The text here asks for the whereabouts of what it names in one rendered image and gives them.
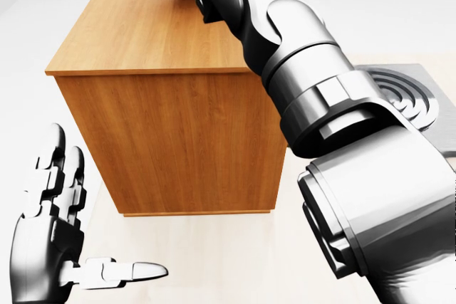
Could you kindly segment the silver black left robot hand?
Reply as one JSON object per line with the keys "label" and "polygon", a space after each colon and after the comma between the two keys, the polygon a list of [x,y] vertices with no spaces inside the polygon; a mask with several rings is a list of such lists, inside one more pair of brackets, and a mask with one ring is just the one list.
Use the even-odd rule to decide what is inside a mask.
{"label": "silver black left robot hand", "polygon": [[14,229],[9,259],[13,304],[66,304],[72,287],[122,288],[168,276],[163,265],[118,263],[111,257],[79,259],[85,234],[78,213],[86,205],[85,158],[66,149],[58,123],[49,134],[24,192],[26,204]]}

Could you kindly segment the flat dark stove plate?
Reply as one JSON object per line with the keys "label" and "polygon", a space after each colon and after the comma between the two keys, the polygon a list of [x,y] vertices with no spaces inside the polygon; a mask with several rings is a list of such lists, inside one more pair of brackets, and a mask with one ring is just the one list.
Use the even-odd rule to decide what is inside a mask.
{"label": "flat dark stove plate", "polygon": [[446,158],[456,158],[456,105],[420,64],[357,65]]}

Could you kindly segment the wooden cabinet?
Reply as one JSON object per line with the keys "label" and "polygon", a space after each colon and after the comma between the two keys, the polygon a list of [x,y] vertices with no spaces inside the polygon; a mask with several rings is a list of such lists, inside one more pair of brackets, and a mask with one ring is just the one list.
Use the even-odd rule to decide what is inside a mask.
{"label": "wooden cabinet", "polygon": [[279,114],[241,43],[193,0],[90,0],[45,72],[119,213],[274,209]]}

